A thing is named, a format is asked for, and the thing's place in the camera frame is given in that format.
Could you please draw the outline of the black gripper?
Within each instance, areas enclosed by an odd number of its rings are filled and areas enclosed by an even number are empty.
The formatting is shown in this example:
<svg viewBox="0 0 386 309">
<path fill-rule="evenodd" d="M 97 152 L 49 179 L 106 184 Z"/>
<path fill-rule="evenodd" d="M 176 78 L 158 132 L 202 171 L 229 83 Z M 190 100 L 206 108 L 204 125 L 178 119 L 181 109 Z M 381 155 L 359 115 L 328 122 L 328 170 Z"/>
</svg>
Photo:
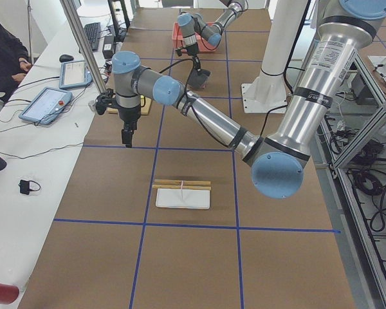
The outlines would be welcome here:
<svg viewBox="0 0 386 309">
<path fill-rule="evenodd" d="M 199 53 L 198 43 L 187 46 L 187 54 L 192 57 L 192 60 L 194 63 L 194 69 L 196 71 L 201 71 L 201 62 L 198 57 L 198 53 Z"/>
<path fill-rule="evenodd" d="M 121 131 L 122 143 L 126 147 L 132 148 L 133 146 L 133 134 L 137 130 L 138 119 L 140 118 L 140 105 L 118 109 L 120 119 L 124 123 L 124 128 Z"/>
</svg>

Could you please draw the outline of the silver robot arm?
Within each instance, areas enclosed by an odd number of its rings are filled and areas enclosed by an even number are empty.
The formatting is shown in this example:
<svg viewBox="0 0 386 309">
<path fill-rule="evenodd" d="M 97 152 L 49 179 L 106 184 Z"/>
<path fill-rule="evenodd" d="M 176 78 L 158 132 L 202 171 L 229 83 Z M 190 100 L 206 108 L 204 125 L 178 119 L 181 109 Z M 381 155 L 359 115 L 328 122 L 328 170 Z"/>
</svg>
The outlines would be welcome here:
<svg viewBox="0 0 386 309">
<path fill-rule="evenodd" d="M 212 24 L 203 20 L 199 13 L 182 12 L 178 15 L 179 32 L 182 35 L 182 43 L 176 52 L 181 56 L 181 51 L 185 50 L 187 55 L 192 57 L 194 70 L 202 75 L 199 54 L 199 44 L 196 35 L 199 35 L 211 47 L 217 48 L 221 42 L 222 34 L 226 28 L 239 18 L 248 8 L 247 1 L 221 1 L 226 6 L 226 10 Z"/>
<path fill-rule="evenodd" d="M 247 113 L 278 109 L 278 130 L 254 135 L 184 84 L 141 64 L 131 51 L 113 56 L 115 108 L 124 123 L 122 142 L 131 147 L 141 99 L 173 106 L 195 120 L 221 145 L 238 152 L 251 168 L 255 188 L 270 198 L 295 194 L 303 181 L 309 142 L 342 85 L 358 51 L 370 45 L 386 18 L 386 1 L 322 1 L 317 38 L 300 82 L 287 97 L 282 85 L 308 1 L 281 1 L 275 11 L 259 76 L 242 88 Z"/>
</svg>

